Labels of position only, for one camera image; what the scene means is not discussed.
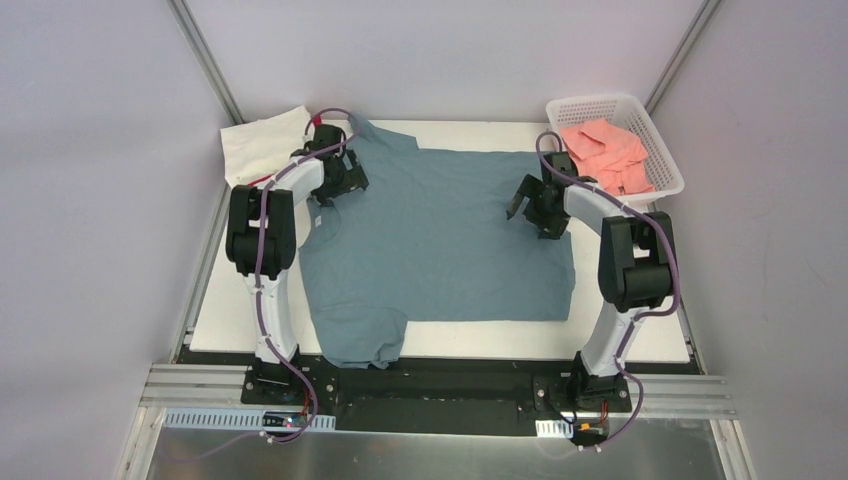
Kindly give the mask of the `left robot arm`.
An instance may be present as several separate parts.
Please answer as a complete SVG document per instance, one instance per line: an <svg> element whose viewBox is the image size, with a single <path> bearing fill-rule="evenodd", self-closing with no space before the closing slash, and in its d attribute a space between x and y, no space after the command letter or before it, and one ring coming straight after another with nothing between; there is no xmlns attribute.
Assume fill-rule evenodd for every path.
<svg viewBox="0 0 848 480"><path fill-rule="evenodd" d="M243 277L251 297L256 343L252 382L266 386L281 404L297 402L305 378L291 364L298 351L288 301L288 276L298 253L297 206L321 205L369 181L350 146L359 129L311 122L311 135L284 167L257 185L239 185L230 195L225 236L227 259Z"/></svg>

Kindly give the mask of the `blue-grey t-shirt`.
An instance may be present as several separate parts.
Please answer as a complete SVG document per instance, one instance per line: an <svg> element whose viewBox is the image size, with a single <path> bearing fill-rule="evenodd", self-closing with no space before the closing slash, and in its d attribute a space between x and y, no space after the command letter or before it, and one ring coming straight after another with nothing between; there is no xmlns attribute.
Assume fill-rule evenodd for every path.
<svg viewBox="0 0 848 480"><path fill-rule="evenodd" d="M568 236L542 239L507 206L540 169L531 152L428 149L356 121L365 190L311 204L299 262L317 340L341 368L384 368L413 321L567 319Z"/></svg>

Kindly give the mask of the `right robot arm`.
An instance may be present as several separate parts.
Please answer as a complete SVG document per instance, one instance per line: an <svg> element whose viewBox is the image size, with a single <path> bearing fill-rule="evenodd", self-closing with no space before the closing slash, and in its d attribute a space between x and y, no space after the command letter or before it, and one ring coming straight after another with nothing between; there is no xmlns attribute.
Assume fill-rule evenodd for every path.
<svg viewBox="0 0 848 480"><path fill-rule="evenodd" d="M540 156L541 175L527 175L506 210L522 214L542 239L560 238L576 218L600 240L597 281L604 300L593 332L578 352L564 387L583 410L626 396L624 358L649 316L662 316L663 302L677 293L679 274L670 217L640 213L579 176L565 151Z"/></svg>

